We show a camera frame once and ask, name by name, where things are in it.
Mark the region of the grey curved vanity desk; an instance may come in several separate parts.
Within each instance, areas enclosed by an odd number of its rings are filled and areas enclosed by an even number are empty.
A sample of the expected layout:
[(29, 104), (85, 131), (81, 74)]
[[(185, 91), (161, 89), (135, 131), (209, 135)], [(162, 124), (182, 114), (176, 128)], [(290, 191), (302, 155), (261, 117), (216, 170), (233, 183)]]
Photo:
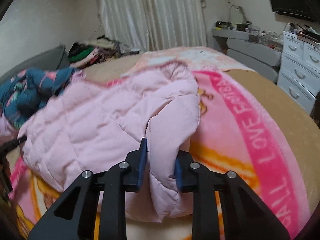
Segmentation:
[(249, 34), (243, 31), (212, 29), (214, 48), (263, 77), (277, 83), (281, 63), (281, 52), (268, 46), (249, 41)]

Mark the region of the grey headboard cushion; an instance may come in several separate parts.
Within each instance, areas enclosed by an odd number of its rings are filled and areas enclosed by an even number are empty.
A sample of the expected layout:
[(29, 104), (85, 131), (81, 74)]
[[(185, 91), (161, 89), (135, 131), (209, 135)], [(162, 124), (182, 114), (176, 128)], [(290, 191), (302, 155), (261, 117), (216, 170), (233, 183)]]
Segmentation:
[(33, 56), (16, 65), (1, 76), (1, 85), (17, 75), (24, 69), (37, 68), (41, 70), (54, 71), (69, 67), (70, 62), (66, 53), (66, 47), (59, 45), (51, 50)]

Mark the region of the white drawer chest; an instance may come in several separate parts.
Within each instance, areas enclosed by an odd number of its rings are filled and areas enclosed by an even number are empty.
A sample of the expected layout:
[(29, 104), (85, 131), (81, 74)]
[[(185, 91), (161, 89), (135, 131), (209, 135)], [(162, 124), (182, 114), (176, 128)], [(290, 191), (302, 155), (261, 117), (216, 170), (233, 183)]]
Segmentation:
[(283, 42), (277, 86), (311, 114), (319, 92), (319, 48), (288, 31)]

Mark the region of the pile of assorted clothes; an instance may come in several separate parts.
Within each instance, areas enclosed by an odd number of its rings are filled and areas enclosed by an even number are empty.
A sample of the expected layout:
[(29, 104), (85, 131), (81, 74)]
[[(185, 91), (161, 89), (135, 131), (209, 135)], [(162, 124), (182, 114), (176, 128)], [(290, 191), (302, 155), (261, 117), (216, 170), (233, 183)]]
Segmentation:
[(72, 68), (86, 68), (93, 64), (124, 56), (137, 55), (140, 49), (100, 36), (96, 40), (75, 42), (68, 52), (68, 61)]

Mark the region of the blue floral quilted garment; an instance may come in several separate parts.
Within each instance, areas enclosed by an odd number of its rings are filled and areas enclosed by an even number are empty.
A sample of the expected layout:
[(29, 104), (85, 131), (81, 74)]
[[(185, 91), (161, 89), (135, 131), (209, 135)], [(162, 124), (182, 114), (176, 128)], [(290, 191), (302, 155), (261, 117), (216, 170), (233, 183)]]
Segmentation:
[(1, 113), (15, 129), (20, 129), (50, 98), (64, 91), (75, 73), (74, 68), (29, 68), (19, 72), (1, 85)]

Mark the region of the peach white patterned towel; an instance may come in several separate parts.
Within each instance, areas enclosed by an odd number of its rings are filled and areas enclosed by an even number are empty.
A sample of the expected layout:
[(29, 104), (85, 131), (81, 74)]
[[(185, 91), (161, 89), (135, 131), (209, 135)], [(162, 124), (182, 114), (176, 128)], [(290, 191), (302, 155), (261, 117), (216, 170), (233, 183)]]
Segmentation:
[(145, 68), (162, 66), (171, 61), (179, 61), (190, 70), (249, 70), (244, 64), (228, 57), (227, 55), (209, 47), (176, 47), (158, 51), (147, 51), (142, 54), (139, 61), (122, 74), (122, 77), (132, 75)]

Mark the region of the pink cartoon fleece blanket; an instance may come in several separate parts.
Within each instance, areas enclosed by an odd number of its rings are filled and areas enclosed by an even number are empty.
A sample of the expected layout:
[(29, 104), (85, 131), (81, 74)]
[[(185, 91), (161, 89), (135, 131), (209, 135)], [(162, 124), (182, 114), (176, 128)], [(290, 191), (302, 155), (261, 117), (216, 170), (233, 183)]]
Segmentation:
[(170, 64), (100, 85), (79, 80), (24, 126), (26, 178), (56, 197), (80, 172), (104, 171), (148, 141), (140, 193), (126, 195), (126, 216), (140, 222), (192, 213), (174, 177), (178, 150), (207, 168), (233, 170), (291, 237), (310, 211), (302, 175), (280, 128), (229, 75)]

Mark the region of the pink quilted jacket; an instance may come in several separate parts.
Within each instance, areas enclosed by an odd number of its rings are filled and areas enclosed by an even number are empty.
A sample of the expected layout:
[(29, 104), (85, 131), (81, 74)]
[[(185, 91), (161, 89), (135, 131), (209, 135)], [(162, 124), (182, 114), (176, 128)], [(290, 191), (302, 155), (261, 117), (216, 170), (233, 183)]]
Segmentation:
[(26, 165), (62, 192), (85, 170), (99, 173), (148, 142), (138, 193), (126, 194), (127, 217), (142, 222), (190, 215), (191, 194), (174, 176), (179, 150), (187, 151), (200, 123), (198, 85), (180, 62), (149, 68), (104, 87), (79, 80), (48, 101), (20, 129)]

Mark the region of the tan bed cover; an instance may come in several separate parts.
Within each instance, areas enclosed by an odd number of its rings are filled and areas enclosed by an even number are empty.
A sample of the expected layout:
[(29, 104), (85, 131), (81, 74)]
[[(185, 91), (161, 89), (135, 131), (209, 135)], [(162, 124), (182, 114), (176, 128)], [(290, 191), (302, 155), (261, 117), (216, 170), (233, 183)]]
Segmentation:
[[(103, 85), (140, 56), (95, 64), (87, 77)], [(235, 171), (287, 228), (306, 223), (319, 202), (319, 128), (283, 90), (249, 70), (198, 70), (200, 125), (189, 152), (211, 171)], [(35, 224), (59, 193), (19, 157), (15, 163), (12, 209)]]

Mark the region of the white pleated curtain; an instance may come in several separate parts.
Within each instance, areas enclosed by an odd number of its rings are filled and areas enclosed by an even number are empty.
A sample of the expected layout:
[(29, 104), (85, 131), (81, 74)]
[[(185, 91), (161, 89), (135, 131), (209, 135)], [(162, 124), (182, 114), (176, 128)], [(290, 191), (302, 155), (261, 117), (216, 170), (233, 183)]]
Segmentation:
[(201, 0), (100, 0), (108, 38), (141, 51), (206, 46)]

